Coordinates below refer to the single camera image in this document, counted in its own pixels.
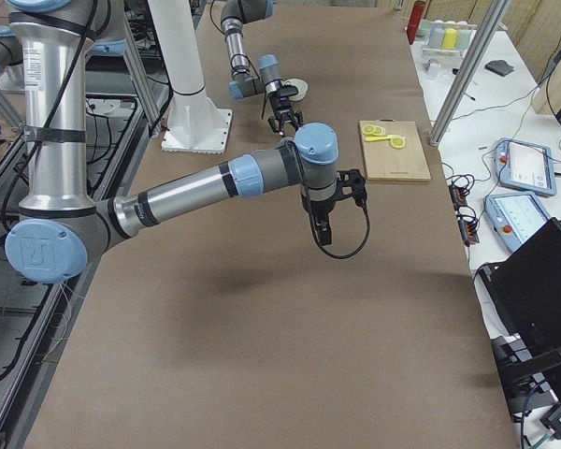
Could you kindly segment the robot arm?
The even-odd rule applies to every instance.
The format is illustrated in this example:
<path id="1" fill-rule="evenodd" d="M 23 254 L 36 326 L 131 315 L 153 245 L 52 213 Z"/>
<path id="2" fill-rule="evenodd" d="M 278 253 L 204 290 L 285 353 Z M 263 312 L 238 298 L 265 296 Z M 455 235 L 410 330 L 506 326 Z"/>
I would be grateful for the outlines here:
<path id="1" fill-rule="evenodd" d="M 268 124 L 274 133 L 282 136 L 286 125 L 295 130 L 303 125 L 302 113 L 294 110 L 291 103 L 298 89 L 284 81 L 274 55 L 266 54 L 253 64 L 243 42 L 246 24 L 267 19 L 272 14 L 271 1 L 227 1 L 221 13 L 220 27 L 231 69 L 228 84 L 231 97 L 240 100 L 261 94 L 264 104 L 272 111 Z"/>
<path id="2" fill-rule="evenodd" d="M 254 197 L 297 185 L 316 245 L 332 241 L 329 215 L 342 200 L 367 204 L 356 169 L 339 170 L 338 138 L 323 123 L 305 123 L 291 99 L 275 56 L 256 69 L 243 50 L 245 24 L 268 18 L 269 1 L 228 1 L 221 27 L 235 98 L 262 94 L 272 108 L 269 125 L 281 133 L 271 150 L 248 153 L 136 196 L 95 201 L 86 179 L 85 59 L 92 50 L 128 47 L 119 1 L 14 1 L 9 24 L 22 44 L 29 191 L 5 252 L 12 267 L 35 282 L 54 284 L 79 275 L 93 261 L 144 228 L 228 198 Z"/>

